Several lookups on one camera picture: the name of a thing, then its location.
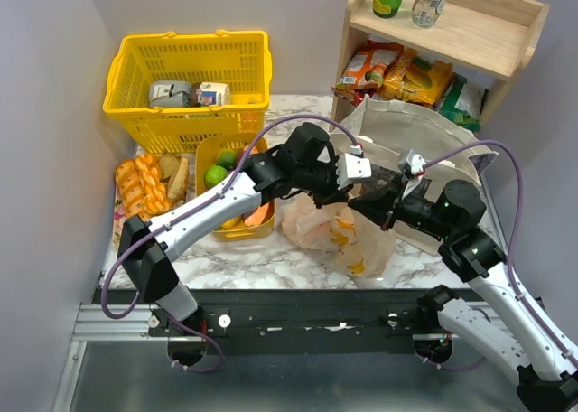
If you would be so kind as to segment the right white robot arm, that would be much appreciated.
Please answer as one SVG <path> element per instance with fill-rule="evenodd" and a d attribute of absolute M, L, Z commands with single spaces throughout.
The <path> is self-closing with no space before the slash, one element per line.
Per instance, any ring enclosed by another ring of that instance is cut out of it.
<path fill-rule="evenodd" d="M 498 367 L 516 386 L 529 411 L 577 409 L 577 347 L 544 315 L 527 295 L 516 275 L 508 272 L 507 257 L 479 225 L 486 206 L 470 182 L 452 180 L 437 201 L 404 195 L 404 183 L 388 186 L 348 202 L 381 229 L 401 221 L 440 241 L 443 263 L 496 313 L 499 329 L 476 313 L 446 286 L 437 286 L 418 300 L 424 325 L 440 327 L 466 341 Z"/>

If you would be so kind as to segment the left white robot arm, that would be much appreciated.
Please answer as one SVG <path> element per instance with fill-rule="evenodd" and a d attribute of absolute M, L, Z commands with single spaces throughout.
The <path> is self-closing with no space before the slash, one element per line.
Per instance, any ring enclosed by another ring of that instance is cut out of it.
<path fill-rule="evenodd" d="M 337 154 L 329 134 L 305 122 L 280 145 L 262 153 L 247 149 L 223 182 L 181 207 L 150 220 L 128 219 L 113 268 L 126 271 L 137 300 L 157 304 L 171 322 L 190 327 L 199 318 L 200 304 L 173 261 L 226 221 L 276 199 L 306 192 L 319 207 L 345 202 L 354 186 L 348 163 L 361 156 Z"/>

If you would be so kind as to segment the banana print plastic bag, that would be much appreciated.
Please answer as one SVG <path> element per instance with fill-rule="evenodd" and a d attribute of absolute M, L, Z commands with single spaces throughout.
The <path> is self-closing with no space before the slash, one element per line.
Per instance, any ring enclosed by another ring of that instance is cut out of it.
<path fill-rule="evenodd" d="M 347 276 L 381 276 L 395 253 L 396 233 L 381 230 L 345 203 L 318 209 L 300 194 L 285 209 L 281 226 L 297 247 L 327 253 L 330 265 Z"/>

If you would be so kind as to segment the beige canvas tote bag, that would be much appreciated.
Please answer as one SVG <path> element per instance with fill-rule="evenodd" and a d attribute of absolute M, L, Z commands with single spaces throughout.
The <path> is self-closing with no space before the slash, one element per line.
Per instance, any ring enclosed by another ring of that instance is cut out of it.
<path fill-rule="evenodd" d="M 429 108 L 400 100 L 366 98 L 341 124 L 362 143 L 371 162 L 371 180 L 358 185 L 353 198 L 387 188 L 392 180 L 401 177 L 398 158 L 409 149 L 431 162 L 465 148 L 427 169 L 419 186 L 407 197 L 429 202 L 437 201 L 446 183 L 453 180 L 464 180 L 480 188 L 480 176 L 499 155 L 486 145 L 475 145 L 477 138 L 471 131 Z"/>

